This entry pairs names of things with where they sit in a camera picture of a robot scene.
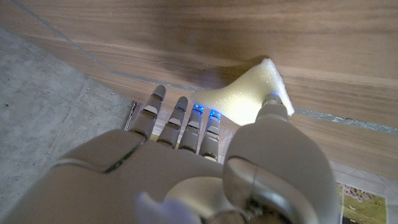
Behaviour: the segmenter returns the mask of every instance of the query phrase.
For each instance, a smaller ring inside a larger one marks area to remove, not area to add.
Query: white robotic hand
[[[142,192],[134,206],[140,224],[201,224],[199,216],[178,200],[166,198],[159,203]]]
[[[138,133],[144,136],[146,139],[150,138],[165,96],[165,92],[166,89],[164,86],[159,85],[156,87],[144,109],[138,115],[136,122],[130,129],[130,132]],[[176,147],[182,121],[184,119],[184,114],[187,110],[187,104],[188,100],[186,97],[182,96],[178,99],[173,113],[161,132],[157,142],[172,149]],[[188,124],[185,128],[185,132],[181,138],[178,149],[184,149],[193,153],[197,153],[200,123],[203,116],[203,110],[203,106],[193,106]],[[206,125],[205,136],[203,137],[200,145],[200,151],[198,152],[199,155],[213,161],[218,160],[220,120],[221,114],[215,110],[211,110]]]

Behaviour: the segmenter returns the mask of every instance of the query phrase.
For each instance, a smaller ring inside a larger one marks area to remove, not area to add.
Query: robotic hand
[[[4,223],[337,223],[338,194],[318,146],[288,122],[277,95],[232,139],[217,162],[221,115],[192,109],[175,150],[187,99],[157,142],[149,139],[165,96],[158,86],[129,131],[114,130],[61,157]]]

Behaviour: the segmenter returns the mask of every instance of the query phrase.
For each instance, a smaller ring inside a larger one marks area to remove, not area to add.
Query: wood grain
[[[294,106],[398,127],[397,1],[22,1],[114,70],[225,86],[265,56]]]
[[[1,13],[2,15],[0,18],[4,26],[12,29],[14,32],[20,33],[24,38],[33,41],[59,59],[68,62],[70,65],[85,72],[87,75],[105,85],[110,86],[132,100],[145,102],[152,93],[156,84],[142,82],[111,73],[79,52],[74,46],[70,45],[70,43],[53,35],[41,23],[35,21],[26,13],[23,13],[18,7],[9,3],[10,2],[4,4],[3,0],[1,5],[2,9],[7,9],[6,12],[12,12],[11,14]],[[312,73],[301,75],[302,72],[298,68],[296,68],[294,72],[297,72],[297,74],[293,73],[293,76],[298,78],[297,82],[302,82],[303,85],[308,80],[311,80],[308,77],[316,75]],[[329,77],[329,73],[323,72],[322,75],[318,77],[320,79],[331,80],[331,82],[339,82],[339,80],[343,79],[344,83],[349,83],[356,79],[353,75],[346,73],[342,73],[337,77]],[[190,92],[187,90],[167,86],[167,94],[162,108],[170,111],[174,107],[178,97],[182,95],[188,96],[189,94]],[[189,102],[188,107],[192,107],[192,102]],[[370,131],[300,115],[293,115],[290,122],[306,135],[310,136],[321,147],[330,160],[358,169],[367,170],[375,174],[398,179],[398,173],[396,172],[398,170],[398,138],[396,135]],[[234,133],[235,130],[239,128],[239,126],[226,118],[222,119],[221,126],[226,136],[230,136],[231,133]]]

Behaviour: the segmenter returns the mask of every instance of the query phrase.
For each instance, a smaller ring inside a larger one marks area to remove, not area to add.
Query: gray floor
[[[0,218],[49,164],[122,128],[131,102],[0,28]]]

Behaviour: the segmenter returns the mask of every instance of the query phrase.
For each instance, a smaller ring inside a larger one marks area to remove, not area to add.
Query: foam piece
[[[289,116],[294,113],[282,77],[272,60],[266,58],[224,88],[195,92],[192,101],[217,110],[242,126],[255,122],[262,102],[270,93],[279,95]]]

